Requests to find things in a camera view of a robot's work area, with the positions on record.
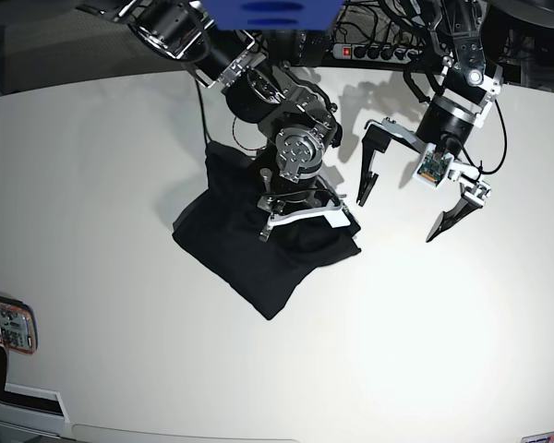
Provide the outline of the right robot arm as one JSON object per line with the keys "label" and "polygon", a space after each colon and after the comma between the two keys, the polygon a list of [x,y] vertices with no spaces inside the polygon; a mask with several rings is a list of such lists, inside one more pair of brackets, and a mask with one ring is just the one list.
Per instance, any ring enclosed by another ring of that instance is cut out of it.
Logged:
{"label": "right robot arm", "polygon": [[253,163],[264,184],[257,206],[268,214],[262,241],[278,226],[307,219],[350,226],[343,197],[320,171],[343,130],[318,85],[288,62],[270,60],[249,31],[220,30],[199,1],[82,1],[77,8],[127,26],[150,50],[185,65],[200,86],[220,86],[232,114],[266,138]]}

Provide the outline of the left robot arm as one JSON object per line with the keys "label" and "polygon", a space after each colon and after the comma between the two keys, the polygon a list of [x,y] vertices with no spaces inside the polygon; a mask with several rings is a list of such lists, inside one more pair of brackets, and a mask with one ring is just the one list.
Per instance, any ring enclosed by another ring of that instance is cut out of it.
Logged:
{"label": "left robot arm", "polygon": [[471,213],[484,208],[491,194],[481,162],[474,162],[465,143],[496,108],[503,69],[485,57],[481,42],[484,14],[477,1],[404,1],[404,14],[386,2],[382,11],[399,29],[424,44],[403,67],[403,81],[427,110],[415,131],[390,118],[366,123],[356,202],[364,205],[378,176],[371,169],[376,154],[396,141],[418,153],[412,177],[434,189],[447,182],[460,187],[457,204],[443,211],[429,234],[432,241]]}

